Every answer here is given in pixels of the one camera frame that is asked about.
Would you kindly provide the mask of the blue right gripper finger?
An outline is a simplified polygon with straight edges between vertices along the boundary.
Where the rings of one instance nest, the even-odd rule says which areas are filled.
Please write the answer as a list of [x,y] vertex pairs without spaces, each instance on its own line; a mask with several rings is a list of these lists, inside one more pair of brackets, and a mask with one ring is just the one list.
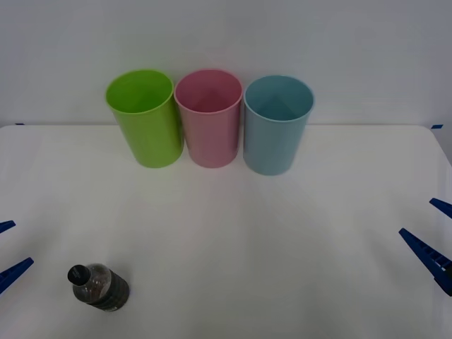
[[451,259],[431,248],[405,228],[402,228],[399,234],[417,258],[433,275],[434,281],[439,287],[446,294],[451,294]]
[[432,198],[429,203],[448,217],[452,217],[452,205],[450,203],[439,200],[437,198]]

